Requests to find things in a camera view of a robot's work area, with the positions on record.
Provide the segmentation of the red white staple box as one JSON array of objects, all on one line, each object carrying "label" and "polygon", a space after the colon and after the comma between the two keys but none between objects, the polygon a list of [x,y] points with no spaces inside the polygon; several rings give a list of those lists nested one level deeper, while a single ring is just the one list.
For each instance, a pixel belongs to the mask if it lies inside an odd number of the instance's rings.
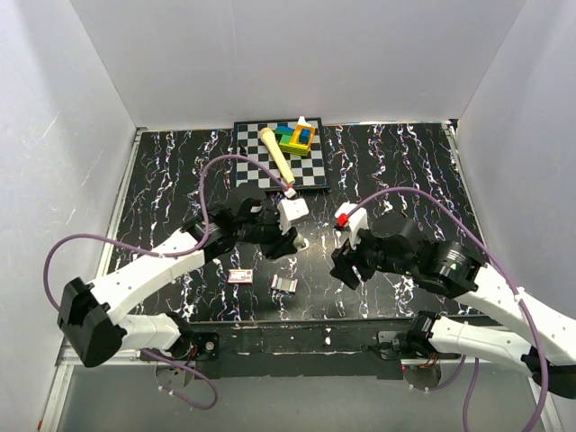
[{"label": "red white staple box", "polygon": [[283,293],[296,293],[298,286],[298,280],[281,277],[277,274],[274,275],[272,282],[271,282],[271,289],[276,290]]}]

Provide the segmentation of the white stapler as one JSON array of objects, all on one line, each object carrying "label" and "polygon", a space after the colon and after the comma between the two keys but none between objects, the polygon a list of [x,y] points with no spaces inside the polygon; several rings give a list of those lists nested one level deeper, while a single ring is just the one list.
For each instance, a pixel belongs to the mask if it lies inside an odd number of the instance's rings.
[{"label": "white stapler", "polygon": [[298,252],[300,252],[307,249],[310,245],[310,242],[302,234],[297,234],[292,242],[292,245]]}]

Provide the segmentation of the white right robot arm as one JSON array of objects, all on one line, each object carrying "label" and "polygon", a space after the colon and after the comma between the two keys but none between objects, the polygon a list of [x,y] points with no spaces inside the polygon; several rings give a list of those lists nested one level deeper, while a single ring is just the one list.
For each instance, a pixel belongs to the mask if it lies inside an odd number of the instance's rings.
[{"label": "white right robot arm", "polygon": [[337,229],[348,239],[332,253],[330,273],[351,289],[377,272],[405,275],[429,293],[444,296],[496,320],[494,330],[421,312],[405,334],[414,356],[475,356],[506,365],[565,399],[575,397],[575,321],[505,278],[481,256],[453,241],[429,239],[397,212],[370,222],[364,209],[345,203]]}]

